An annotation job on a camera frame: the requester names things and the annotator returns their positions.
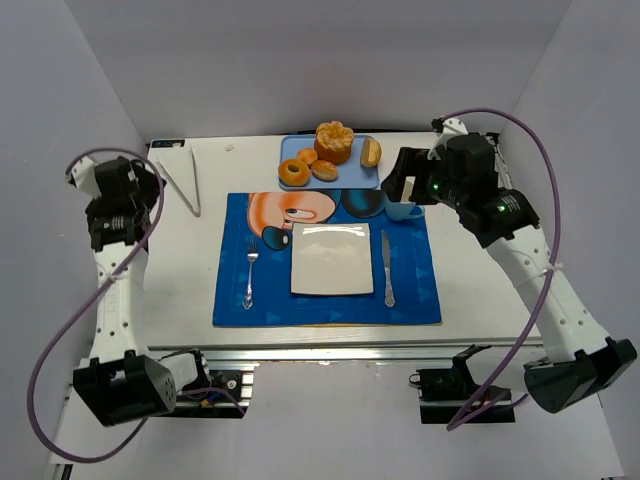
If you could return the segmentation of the metal tongs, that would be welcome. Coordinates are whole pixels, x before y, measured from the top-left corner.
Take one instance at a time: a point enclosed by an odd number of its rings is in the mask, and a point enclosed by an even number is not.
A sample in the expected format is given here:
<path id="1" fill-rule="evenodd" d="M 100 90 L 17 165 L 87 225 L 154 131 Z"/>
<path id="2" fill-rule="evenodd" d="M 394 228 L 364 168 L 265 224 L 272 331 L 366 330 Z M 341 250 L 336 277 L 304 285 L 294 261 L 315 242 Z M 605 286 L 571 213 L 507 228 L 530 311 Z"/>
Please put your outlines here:
<path id="1" fill-rule="evenodd" d="M 190 213 L 199 218 L 202 213 L 196 155 L 191 146 L 171 152 L 156 153 L 155 160 L 164 178 Z"/>

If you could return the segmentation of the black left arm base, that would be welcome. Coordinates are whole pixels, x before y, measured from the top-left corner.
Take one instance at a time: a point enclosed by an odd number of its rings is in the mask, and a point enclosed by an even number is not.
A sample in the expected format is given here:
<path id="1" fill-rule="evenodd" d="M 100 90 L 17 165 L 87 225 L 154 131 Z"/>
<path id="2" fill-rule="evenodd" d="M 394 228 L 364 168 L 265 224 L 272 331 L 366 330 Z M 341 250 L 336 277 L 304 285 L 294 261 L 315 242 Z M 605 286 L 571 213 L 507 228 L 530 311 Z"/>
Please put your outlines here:
<path id="1" fill-rule="evenodd" d="M 246 412 L 241 370 L 211 368 L 200 351 L 195 351 L 196 379 L 177 397 L 173 417 L 197 419 L 240 419 Z"/>

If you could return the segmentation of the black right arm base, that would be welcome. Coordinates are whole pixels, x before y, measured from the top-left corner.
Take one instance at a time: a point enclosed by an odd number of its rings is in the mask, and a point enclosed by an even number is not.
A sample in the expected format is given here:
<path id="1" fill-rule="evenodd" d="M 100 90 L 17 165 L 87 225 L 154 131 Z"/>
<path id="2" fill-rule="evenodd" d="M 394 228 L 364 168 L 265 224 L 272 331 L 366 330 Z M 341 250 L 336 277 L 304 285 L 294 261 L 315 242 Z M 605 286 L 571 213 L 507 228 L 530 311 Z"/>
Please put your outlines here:
<path id="1" fill-rule="evenodd" d="M 409 385 L 418 390 L 420 420 L 423 425 L 446 425 L 459 408 L 479 389 L 466 367 L 465 361 L 472 354 L 489 349 L 488 345 L 472 345 L 452 360 L 448 368 L 419 369 L 409 376 Z M 491 386 L 467 410 L 473 413 L 486 404 L 503 397 L 491 409 L 471 420 L 472 424 L 507 424 L 516 421 L 514 408 L 509 406 L 512 395 L 509 390 Z"/>

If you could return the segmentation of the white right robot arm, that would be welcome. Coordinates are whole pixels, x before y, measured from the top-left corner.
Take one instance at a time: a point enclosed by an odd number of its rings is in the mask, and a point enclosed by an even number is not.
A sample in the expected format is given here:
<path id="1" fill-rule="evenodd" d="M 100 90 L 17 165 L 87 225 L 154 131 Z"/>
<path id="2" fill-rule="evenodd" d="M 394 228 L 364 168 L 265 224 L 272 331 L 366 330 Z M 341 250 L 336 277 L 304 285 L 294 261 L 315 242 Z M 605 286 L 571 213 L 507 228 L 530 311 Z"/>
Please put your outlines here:
<path id="1" fill-rule="evenodd" d="M 433 120 L 434 146 L 403 148 L 381 188 L 397 202 L 412 176 L 411 202 L 454 210 L 507 275 L 530 318 L 505 353 L 473 345 L 454 357 L 451 373 L 475 391 L 449 430 L 484 413 L 472 406 L 493 385 L 558 413 L 608 388 L 638 357 L 630 340 L 613 339 L 595 320 L 566 278 L 557 260 L 561 214 L 554 214 L 553 240 L 546 241 L 524 194 L 500 185 L 493 145 L 469 132 L 460 117 L 455 112 Z"/>

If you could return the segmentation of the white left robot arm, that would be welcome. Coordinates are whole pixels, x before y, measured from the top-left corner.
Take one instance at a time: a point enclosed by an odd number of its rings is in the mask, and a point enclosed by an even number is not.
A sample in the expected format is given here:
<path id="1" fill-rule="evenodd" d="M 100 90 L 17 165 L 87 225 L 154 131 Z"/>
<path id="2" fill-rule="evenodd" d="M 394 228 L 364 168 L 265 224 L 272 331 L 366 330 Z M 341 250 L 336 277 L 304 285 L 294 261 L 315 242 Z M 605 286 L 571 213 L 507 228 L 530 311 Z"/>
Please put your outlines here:
<path id="1" fill-rule="evenodd" d="M 184 349 L 152 358 L 143 339 L 146 238 L 165 182 L 138 159 L 76 161 L 68 181 L 90 195 L 85 210 L 100 294 L 93 345 L 73 372 L 73 387 L 104 426 L 174 411 L 185 390 L 210 382 L 202 353 Z"/>

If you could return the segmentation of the ring donut bread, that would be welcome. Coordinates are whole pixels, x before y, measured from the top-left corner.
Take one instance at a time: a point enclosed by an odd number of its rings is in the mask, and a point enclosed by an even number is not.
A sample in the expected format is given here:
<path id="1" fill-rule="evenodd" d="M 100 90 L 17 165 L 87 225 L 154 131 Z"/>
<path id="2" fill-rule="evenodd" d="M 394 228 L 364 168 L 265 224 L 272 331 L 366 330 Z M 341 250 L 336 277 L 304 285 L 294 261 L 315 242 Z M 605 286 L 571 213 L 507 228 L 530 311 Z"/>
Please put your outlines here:
<path id="1" fill-rule="evenodd" d="M 310 180 L 311 171 L 303 161 L 291 158 L 280 163 L 278 175 L 280 181 L 288 187 L 304 187 Z"/>

